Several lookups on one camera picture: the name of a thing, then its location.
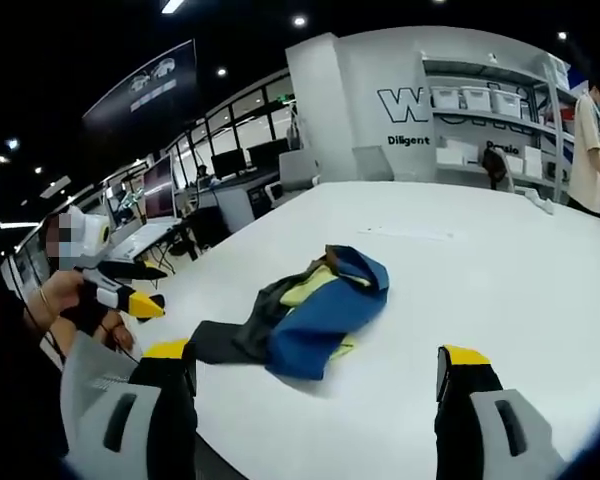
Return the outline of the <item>person's left hand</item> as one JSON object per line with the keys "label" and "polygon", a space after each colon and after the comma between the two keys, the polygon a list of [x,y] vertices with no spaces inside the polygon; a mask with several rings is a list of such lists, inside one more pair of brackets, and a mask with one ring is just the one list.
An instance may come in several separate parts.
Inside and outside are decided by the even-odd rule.
{"label": "person's left hand", "polygon": [[84,277],[80,272],[59,270],[40,287],[38,295],[51,321],[59,317],[64,310],[78,305],[83,285]]}

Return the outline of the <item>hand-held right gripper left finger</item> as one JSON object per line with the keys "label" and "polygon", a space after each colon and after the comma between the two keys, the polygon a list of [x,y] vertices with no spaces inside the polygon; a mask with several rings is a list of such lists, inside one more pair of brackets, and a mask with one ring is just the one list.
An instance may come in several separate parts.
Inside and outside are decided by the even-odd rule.
{"label": "hand-held right gripper left finger", "polygon": [[77,333],[60,408],[66,461],[81,479],[193,479],[195,376],[173,358],[135,361]]}

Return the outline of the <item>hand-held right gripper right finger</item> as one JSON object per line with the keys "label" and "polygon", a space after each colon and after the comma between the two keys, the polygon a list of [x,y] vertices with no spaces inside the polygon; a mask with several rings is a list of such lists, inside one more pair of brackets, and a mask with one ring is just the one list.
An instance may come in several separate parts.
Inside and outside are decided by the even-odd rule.
{"label": "hand-held right gripper right finger", "polygon": [[438,479],[554,479],[565,461],[552,428],[516,389],[505,389],[476,350],[438,348]]}

